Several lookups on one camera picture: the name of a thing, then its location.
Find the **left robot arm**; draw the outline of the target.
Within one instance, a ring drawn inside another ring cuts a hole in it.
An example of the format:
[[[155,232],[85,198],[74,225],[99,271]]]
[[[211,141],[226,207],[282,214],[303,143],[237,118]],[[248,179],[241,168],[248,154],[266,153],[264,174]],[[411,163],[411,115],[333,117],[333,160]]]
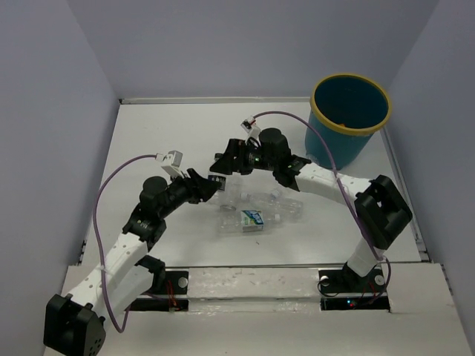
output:
[[[210,200],[219,187],[192,168],[170,182],[148,178],[116,242],[109,251],[98,245],[98,266],[66,295],[55,294],[47,303],[44,345],[62,355],[97,355],[107,330],[123,332],[137,297],[163,287],[165,264],[149,252],[165,232],[166,217],[185,203]]]

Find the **black label small bottle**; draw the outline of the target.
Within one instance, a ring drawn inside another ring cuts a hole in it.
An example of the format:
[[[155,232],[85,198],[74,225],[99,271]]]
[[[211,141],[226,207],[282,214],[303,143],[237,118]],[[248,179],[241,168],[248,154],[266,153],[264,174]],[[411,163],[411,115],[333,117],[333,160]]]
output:
[[[216,182],[218,184],[217,190],[219,192],[224,192],[226,190],[226,181],[227,181],[227,176],[226,175],[211,172],[208,175],[208,180],[210,180],[212,182]]]

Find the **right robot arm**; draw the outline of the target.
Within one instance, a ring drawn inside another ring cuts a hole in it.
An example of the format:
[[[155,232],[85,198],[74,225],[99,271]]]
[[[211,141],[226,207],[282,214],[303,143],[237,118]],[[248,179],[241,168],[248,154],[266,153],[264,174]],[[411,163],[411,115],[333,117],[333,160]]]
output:
[[[368,274],[413,219],[396,185],[385,175],[364,179],[322,168],[293,154],[277,128],[260,132],[258,141],[256,145],[251,139],[230,139],[226,150],[215,158],[211,172],[247,175],[254,170],[270,171],[285,188],[347,206],[363,236],[344,264],[341,281],[351,291],[361,289],[368,283]]]

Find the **clear plastic jar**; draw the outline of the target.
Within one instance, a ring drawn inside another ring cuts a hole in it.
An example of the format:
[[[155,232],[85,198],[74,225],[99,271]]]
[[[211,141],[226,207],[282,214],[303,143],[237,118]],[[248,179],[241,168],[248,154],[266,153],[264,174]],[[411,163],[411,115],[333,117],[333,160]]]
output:
[[[218,194],[218,205],[221,212],[236,211],[240,203],[242,179],[238,176],[229,176],[222,184]]]

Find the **green label plastic bottle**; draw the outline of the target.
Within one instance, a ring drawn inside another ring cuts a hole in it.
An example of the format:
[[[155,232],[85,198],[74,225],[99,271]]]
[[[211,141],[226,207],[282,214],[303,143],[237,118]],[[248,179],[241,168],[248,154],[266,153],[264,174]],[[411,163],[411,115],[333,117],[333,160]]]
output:
[[[283,224],[280,214],[259,209],[228,211],[217,220],[219,234],[251,234],[268,232]]]

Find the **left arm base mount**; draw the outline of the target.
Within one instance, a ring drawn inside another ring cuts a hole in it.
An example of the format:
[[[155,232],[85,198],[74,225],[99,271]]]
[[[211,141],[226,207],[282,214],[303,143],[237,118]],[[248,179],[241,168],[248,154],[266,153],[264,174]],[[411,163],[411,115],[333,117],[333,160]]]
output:
[[[132,312],[187,312],[189,310],[188,271],[167,270],[162,260],[148,255],[137,262],[136,266],[145,268],[153,278],[151,287],[131,304]]]

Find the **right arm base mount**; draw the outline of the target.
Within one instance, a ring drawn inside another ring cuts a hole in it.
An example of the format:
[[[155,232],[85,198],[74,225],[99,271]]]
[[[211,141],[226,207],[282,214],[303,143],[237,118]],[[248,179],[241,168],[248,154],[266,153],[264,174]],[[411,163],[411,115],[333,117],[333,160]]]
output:
[[[319,270],[317,290],[322,311],[390,310],[387,281],[380,266],[365,277],[346,265]]]

